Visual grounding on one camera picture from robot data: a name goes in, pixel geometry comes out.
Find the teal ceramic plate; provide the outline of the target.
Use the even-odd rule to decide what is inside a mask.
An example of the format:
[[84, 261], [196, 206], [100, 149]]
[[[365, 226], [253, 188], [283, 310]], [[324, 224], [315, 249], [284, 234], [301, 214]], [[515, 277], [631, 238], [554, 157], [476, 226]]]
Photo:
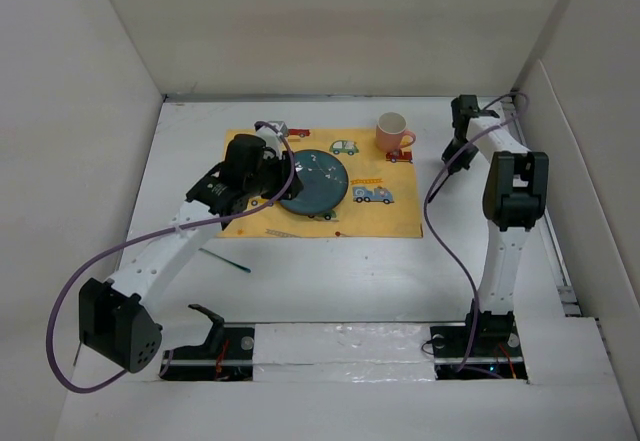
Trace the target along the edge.
[[303, 189], [292, 200], [280, 205], [290, 213], [303, 216], [327, 215], [344, 199], [349, 186], [345, 166], [332, 154], [308, 149], [294, 155], [295, 169]]

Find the pink ceramic mug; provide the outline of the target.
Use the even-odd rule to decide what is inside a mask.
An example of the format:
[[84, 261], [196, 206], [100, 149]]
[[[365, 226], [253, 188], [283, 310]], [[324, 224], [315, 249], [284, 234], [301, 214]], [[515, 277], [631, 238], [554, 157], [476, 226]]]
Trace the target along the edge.
[[416, 142], [416, 135], [408, 129], [406, 119], [396, 112], [382, 114], [376, 124], [375, 143], [385, 153], [402, 150]]

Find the yellow car-print cloth placemat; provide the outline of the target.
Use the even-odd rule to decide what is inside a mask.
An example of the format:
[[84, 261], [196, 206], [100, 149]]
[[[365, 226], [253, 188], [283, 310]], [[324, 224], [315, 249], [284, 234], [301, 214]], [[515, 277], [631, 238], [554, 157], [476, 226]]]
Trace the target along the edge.
[[316, 175], [340, 186], [342, 199], [317, 214], [297, 214], [278, 202], [232, 222], [221, 238], [420, 238], [422, 215], [413, 153], [380, 151], [372, 128], [290, 128], [288, 142], [297, 154], [299, 177]]

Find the purple metallic spoon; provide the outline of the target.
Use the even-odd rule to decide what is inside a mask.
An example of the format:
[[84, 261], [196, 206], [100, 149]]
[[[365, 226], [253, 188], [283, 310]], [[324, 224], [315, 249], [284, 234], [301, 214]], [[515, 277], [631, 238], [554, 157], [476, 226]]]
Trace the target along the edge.
[[449, 174], [446, 174], [443, 177], [443, 179], [439, 182], [439, 184], [433, 189], [432, 193], [427, 198], [427, 204], [430, 204], [435, 199], [435, 197], [437, 196], [439, 191], [442, 189], [446, 181], [449, 179], [449, 177], [450, 177]]

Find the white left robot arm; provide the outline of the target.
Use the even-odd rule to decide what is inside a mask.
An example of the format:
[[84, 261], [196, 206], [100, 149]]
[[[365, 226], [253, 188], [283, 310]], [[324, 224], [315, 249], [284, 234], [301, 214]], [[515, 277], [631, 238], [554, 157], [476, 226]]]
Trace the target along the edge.
[[225, 157], [186, 195], [169, 231], [105, 281], [88, 280], [79, 292], [82, 344], [129, 373], [146, 367], [160, 349], [161, 327], [151, 312], [191, 258], [248, 209], [258, 196], [291, 199], [302, 189], [285, 137], [262, 126], [239, 134]]

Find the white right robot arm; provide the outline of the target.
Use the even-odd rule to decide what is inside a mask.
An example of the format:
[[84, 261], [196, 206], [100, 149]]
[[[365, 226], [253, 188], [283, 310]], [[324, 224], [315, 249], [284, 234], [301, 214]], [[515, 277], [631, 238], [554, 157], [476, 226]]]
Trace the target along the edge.
[[513, 295], [521, 251], [546, 209], [549, 158], [531, 151], [474, 95], [451, 102], [453, 138], [442, 154], [447, 173], [469, 169], [481, 154], [489, 163], [482, 196], [489, 241], [478, 288], [479, 310], [503, 316], [514, 309]]

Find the iridescent purple fork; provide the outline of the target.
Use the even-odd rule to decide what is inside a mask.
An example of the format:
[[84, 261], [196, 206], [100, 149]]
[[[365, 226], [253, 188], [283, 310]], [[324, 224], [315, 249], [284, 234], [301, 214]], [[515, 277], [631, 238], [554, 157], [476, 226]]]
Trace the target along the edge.
[[218, 259], [220, 261], [223, 261], [226, 264], [228, 264], [230, 266], [233, 266], [234, 268], [239, 269], [239, 270], [241, 270], [241, 271], [243, 271], [245, 273], [251, 273], [252, 272], [252, 270], [249, 267], [241, 265], [241, 264], [236, 263], [234, 261], [231, 261], [231, 260], [229, 260], [229, 259], [227, 259], [227, 258], [225, 258], [223, 256], [220, 256], [220, 255], [218, 255], [218, 254], [206, 249], [206, 248], [200, 248], [199, 251], [204, 253], [204, 254], [206, 254], [206, 255], [208, 255], [208, 256], [211, 256], [211, 257], [216, 258], [216, 259]]

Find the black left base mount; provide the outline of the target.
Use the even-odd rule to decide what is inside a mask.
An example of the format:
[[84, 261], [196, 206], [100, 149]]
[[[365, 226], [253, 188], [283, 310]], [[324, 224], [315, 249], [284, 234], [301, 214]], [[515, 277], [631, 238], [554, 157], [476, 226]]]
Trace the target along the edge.
[[175, 382], [252, 381], [256, 326], [227, 323], [200, 304], [188, 307], [203, 314], [211, 326], [202, 341], [166, 350], [159, 378]]

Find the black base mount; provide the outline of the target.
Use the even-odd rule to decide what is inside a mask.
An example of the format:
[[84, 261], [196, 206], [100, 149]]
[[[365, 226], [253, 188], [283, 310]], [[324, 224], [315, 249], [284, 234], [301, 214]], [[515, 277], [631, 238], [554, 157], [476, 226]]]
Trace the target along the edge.
[[472, 321], [473, 313], [469, 312], [464, 322], [429, 328], [421, 351], [432, 357], [436, 379], [527, 380], [514, 314], [481, 313], [475, 331]]
[[175, 382], [252, 381], [256, 326], [227, 323], [200, 304], [188, 307], [203, 314], [211, 326], [202, 341], [166, 350], [159, 378]]

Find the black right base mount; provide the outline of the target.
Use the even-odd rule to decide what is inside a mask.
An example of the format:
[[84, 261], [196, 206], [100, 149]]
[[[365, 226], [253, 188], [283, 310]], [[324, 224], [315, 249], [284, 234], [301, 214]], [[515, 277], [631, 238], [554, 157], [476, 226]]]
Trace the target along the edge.
[[429, 328], [421, 351], [432, 357], [436, 379], [527, 380], [514, 314], [481, 313], [475, 331], [472, 321], [473, 313], [469, 312], [464, 322]]

